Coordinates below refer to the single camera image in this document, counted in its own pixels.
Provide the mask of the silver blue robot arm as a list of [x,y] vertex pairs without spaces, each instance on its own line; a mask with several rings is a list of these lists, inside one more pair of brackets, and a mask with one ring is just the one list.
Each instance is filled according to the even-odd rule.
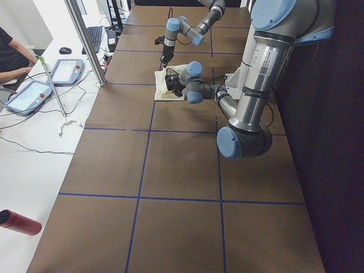
[[204,84],[202,65],[190,62],[182,72],[166,78],[167,88],[185,94],[192,104],[212,99],[229,123],[217,133],[217,146],[228,159],[265,154],[272,136],[261,116],[293,48],[327,40],[334,30],[335,1],[256,1],[242,63],[236,71],[241,89],[234,101],[223,85]]
[[185,36],[192,44],[200,46],[204,41],[204,35],[215,22],[220,20],[225,13],[225,1],[199,1],[209,9],[206,17],[196,26],[191,26],[186,17],[168,18],[166,32],[163,37],[158,37],[155,44],[163,45],[163,53],[160,58],[164,67],[174,56],[175,45],[178,34]]

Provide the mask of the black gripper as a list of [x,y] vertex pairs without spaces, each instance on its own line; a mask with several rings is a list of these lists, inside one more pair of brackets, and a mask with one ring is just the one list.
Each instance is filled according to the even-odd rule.
[[168,63],[173,59],[175,47],[163,46],[163,56],[160,58],[163,67],[166,67]]
[[171,80],[170,87],[171,87],[171,91],[174,93],[174,95],[176,95],[176,96],[183,95],[183,90],[184,90],[185,86],[182,85],[181,83],[179,83],[178,79]]

